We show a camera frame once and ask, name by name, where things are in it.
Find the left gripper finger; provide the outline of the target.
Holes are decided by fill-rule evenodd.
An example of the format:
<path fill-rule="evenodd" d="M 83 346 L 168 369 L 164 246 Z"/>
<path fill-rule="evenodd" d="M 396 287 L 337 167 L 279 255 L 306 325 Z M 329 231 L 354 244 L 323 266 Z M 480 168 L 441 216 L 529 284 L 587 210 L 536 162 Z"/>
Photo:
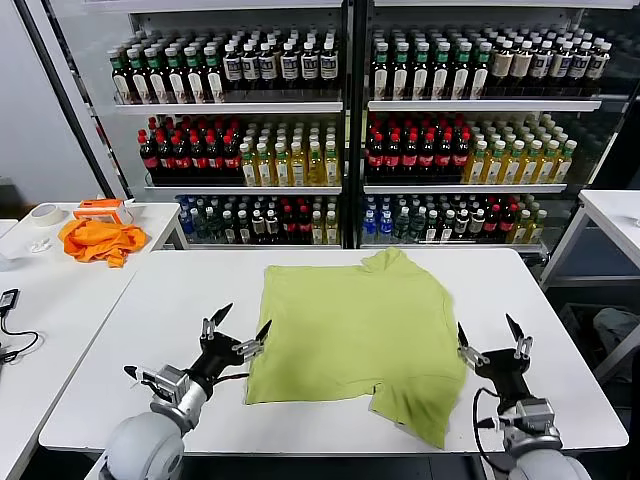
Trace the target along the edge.
<path fill-rule="evenodd" d="M 264 351 L 271 324 L 271 320 L 266 322 L 253 339 L 234 345 L 232 351 L 243 358 L 252 358 L 261 354 Z"/>
<path fill-rule="evenodd" d="M 212 340 L 214 338 L 216 328 L 226 318 L 232 307 L 233 303 L 229 303 L 217 310 L 210 318 L 203 319 L 201 332 L 202 340 Z"/>

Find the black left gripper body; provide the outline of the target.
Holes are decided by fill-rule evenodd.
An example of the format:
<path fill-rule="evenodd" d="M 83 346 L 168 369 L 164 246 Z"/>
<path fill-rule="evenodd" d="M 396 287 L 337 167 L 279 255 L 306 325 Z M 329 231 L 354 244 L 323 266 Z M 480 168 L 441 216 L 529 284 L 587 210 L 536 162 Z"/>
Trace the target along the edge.
<path fill-rule="evenodd" d="M 245 350 L 249 342 L 240 342 L 220 332 L 203 333 L 199 344 L 201 354 L 188 369 L 188 378 L 200 386 L 214 386 L 222 381 L 243 379 L 248 373 L 223 375 L 229 366 L 245 363 Z"/>

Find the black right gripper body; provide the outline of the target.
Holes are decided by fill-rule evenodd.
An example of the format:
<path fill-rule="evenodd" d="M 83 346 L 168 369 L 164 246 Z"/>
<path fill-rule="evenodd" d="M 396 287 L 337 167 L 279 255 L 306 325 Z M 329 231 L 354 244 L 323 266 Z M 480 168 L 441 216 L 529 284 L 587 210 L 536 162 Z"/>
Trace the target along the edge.
<path fill-rule="evenodd" d="M 528 357 L 516 356 L 514 348 L 488 351 L 482 356 L 482 364 L 474 367 L 475 373 L 493 383 L 502 403 L 516 403 L 531 397 L 524 380 L 530 366 Z"/>

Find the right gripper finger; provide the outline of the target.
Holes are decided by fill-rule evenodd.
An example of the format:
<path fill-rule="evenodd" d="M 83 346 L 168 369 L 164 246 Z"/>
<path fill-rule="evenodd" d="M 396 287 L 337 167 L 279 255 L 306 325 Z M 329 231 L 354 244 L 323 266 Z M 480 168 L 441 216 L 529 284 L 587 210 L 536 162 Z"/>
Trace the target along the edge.
<path fill-rule="evenodd" d="M 489 364 L 489 358 L 469 344 L 467 336 L 460 323 L 457 324 L 457 338 L 458 353 L 468 365 L 476 368 Z"/>
<path fill-rule="evenodd" d="M 529 359 L 531 347 L 533 345 L 533 337 L 526 336 L 521 326 L 508 313 L 506 313 L 505 316 L 512 335 L 516 341 L 514 358 Z"/>

